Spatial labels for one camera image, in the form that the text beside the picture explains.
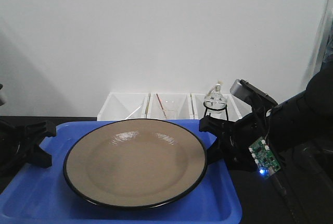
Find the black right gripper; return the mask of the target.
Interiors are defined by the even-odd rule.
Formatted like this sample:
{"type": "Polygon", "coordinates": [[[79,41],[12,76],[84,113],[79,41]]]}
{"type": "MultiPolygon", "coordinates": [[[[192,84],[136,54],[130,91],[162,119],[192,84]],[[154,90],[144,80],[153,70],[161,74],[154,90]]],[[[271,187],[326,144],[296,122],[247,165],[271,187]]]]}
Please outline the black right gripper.
{"type": "Polygon", "coordinates": [[[207,149],[207,164],[224,159],[228,170],[255,172],[258,166],[248,147],[258,138],[263,138],[277,161],[284,166],[285,159],[269,140],[269,126],[266,114],[250,113],[235,122],[204,116],[199,120],[199,131],[211,133],[219,139],[230,138],[232,145],[232,150],[228,151],[221,140],[215,140],[207,149]]]}

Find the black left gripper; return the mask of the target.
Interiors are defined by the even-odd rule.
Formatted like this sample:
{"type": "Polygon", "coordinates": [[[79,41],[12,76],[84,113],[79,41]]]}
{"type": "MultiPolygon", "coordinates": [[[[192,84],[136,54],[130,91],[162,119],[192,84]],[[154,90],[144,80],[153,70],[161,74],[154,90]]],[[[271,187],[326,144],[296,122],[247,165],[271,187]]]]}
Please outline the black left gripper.
{"type": "Polygon", "coordinates": [[[56,135],[56,125],[49,120],[26,126],[13,126],[1,120],[1,176],[25,163],[40,168],[51,167],[52,155],[39,145],[34,144],[26,154],[25,139],[38,141],[56,135]]]}

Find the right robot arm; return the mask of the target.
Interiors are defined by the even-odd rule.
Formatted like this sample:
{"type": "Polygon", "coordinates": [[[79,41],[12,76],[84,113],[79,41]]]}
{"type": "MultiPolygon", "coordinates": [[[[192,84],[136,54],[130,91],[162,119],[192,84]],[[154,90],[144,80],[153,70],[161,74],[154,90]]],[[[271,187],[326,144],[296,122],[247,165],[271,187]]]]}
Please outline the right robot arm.
{"type": "Polygon", "coordinates": [[[274,155],[332,131],[332,67],[325,67],[306,89],[278,104],[268,94],[237,79],[231,94],[251,106],[252,112],[237,121],[204,116],[199,131],[215,135],[208,148],[208,164],[222,159],[229,170],[254,172],[261,165],[252,144],[260,140],[274,155]]]}

